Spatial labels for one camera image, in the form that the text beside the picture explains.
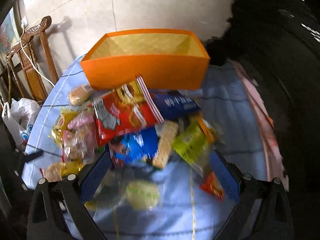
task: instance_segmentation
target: painting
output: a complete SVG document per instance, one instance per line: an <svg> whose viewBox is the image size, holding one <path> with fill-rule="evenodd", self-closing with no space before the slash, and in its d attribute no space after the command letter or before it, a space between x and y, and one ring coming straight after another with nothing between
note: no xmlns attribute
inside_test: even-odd
<svg viewBox="0 0 320 240"><path fill-rule="evenodd" d="M10 48L20 39L14 20L13 8L0 26L0 60L5 65L5 55Z"/></svg>

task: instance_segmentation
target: table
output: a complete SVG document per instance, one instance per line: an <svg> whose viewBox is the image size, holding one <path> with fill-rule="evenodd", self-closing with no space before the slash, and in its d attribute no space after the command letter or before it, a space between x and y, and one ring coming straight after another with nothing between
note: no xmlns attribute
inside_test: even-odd
<svg viewBox="0 0 320 240"><path fill-rule="evenodd" d="M68 92L88 82L80 60L81 57L77 58L59 79L33 126L26 153L42 149L44 154L26 163L22 178L27 187L36 187L41 178L39 168L61 160L61 149L48 136L61 107L70 107ZM217 149L225 159L236 164L243 173L266 180L265 155L257 120L233 64L210 65L201 89L180 92L197 98L205 119L220 125L225 145L217 145ZM200 190L198 185L202 179L180 158L171 161L162 171L144 167L134 175L148 177L159 184L161 205L145 212L133 211L126 205L116 209L98 206L92 216L108 239L116 239L117 235L125 239L180 239L193 235L197 239L211 240L234 207L226 197L218 202ZM81 238L71 218L68 215L65 218L73 236Z"/></svg>

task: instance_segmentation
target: green snack bag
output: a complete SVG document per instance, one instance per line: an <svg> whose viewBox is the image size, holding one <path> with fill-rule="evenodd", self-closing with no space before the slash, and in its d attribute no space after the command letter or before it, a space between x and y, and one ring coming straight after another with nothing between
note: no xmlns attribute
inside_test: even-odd
<svg viewBox="0 0 320 240"><path fill-rule="evenodd" d="M189 125L189 127L171 144L172 149L174 149L180 157L191 166L208 145L209 141L202 131L199 122L193 122Z"/></svg>

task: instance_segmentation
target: tiled wall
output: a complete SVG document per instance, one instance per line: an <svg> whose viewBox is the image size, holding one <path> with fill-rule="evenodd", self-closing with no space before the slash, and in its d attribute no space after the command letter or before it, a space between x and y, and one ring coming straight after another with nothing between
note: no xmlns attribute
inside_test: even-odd
<svg viewBox="0 0 320 240"><path fill-rule="evenodd" d="M49 46L58 75L62 75L76 57L85 54L108 32L173 28L191 30L202 40L220 37L228 26L232 1L19 0L19 4L28 27L38 24L46 15L52 17L52 26L47 31ZM43 71L49 75L41 51L36 53L39 64L44 65Z"/></svg>

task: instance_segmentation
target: orange box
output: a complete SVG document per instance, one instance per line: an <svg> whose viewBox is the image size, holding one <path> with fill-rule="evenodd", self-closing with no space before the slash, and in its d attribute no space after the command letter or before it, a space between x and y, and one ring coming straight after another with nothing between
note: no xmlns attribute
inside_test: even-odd
<svg viewBox="0 0 320 240"><path fill-rule="evenodd" d="M209 60L193 32L138 29L105 34L80 64L96 90L119 87L138 74L149 89L195 90Z"/></svg>

